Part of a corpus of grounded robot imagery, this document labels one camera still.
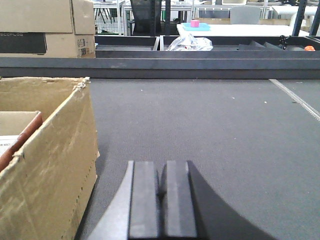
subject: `gray carpet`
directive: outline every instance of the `gray carpet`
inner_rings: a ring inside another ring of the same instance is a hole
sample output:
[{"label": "gray carpet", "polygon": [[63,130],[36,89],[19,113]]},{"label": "gray carpet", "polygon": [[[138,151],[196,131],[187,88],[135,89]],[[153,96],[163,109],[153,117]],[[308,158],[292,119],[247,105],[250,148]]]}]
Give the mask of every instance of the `gray carpet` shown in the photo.
[{"label": "gray carpet", "polygon": [[[320,238],[320,122],[270,81],[92,79],[91,97],[101,157],[75,239],[87,239],[128,160],[154,161],[159,171],[167,160],[193,161],[226,203],[267,233]],[[320,111],[319,94],[300,97]]]}]

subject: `cardboard box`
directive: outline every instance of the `cardboard box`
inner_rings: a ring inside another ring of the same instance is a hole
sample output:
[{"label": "cardboard box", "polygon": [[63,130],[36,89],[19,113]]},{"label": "cardboard box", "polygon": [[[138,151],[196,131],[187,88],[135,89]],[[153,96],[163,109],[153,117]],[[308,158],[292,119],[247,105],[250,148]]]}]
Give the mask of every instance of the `cardboard box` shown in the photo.
[{"label": "cardboard box", "polygon": [[0,111],[0,172],[42,122],[40,111]]},{"label": "cardboard box", "polygon": [[96,181],[87,78],[0,80],[0,111],[41,111],[42,126],[0,172],[0,239],[73,239]]},{"label": "cardboard box", "polygon": [[1,0],[0,57],[94,58],[95,50],[92,1]]}]

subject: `dark gray metal frame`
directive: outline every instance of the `dark gray metal frame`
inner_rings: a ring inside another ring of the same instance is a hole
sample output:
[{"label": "dark gray metal frame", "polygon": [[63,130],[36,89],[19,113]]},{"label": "dark gray metal frame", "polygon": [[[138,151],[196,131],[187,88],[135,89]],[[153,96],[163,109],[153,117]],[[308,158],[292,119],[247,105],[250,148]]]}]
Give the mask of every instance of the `dark gray metal frame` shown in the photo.
[{"label": "dark gray metal frame", "polygon": [[98,45],[95,51],[97,58],[126,58],[128,55],[135,55],[142,51],[141,47],[149,51],[159,49],[160,37],[152,36],[95,36]]},{"label": "dark gray metal frame", "polygon": [[[176,36],[162,37],[171,41]],[[220,37],[224,44],[248,37]],[[251,37],[250,39],[268,39]],[[288,44],[313,45],[312,37],[292,37]],[[108,58],[0,58],[2,77],[83,77],[105,79],[319,79],[320,51],[123,51]]]}]

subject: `white table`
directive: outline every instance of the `white table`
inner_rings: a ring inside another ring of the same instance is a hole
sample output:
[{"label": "white table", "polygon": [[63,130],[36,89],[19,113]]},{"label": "white table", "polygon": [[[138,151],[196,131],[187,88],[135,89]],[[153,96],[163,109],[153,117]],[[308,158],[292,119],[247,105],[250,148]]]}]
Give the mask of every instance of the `white table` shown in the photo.
[{"label": "white table", "polygon": [[[166,4],[162,2],[161,11],[166,10]],[[128,35],[127,12],[132,11],[131,4],[128,2],[122,6],[124,35]],[[192,17],[193,6],[184,2],[171,2],[171,11],[187,12],[187,23],[190,23]]]},{"label": "white table", "polygon": [[118,23],[118,33],[121,35],[121,17],[120,17],[120,7],[126,2],[126,0],[106,0],[106,1],[93,1],[93,9],[96,11],[95,15],[97,16],[98,11],[101,9],[116,9],[117,14],[117,23]]},{"label": "white table", "polygon": [[[291,36],[293,32],[292,26],[286,25],[258,25],[258,24],[211,24],[209,31],[186,31],[181,24],[176,28],[180,35],[192,34],[199,36],[248,36],[248,37],[279,37],[281,35]],[[300,31],[299,36],[308,36],[306,31]]]}]

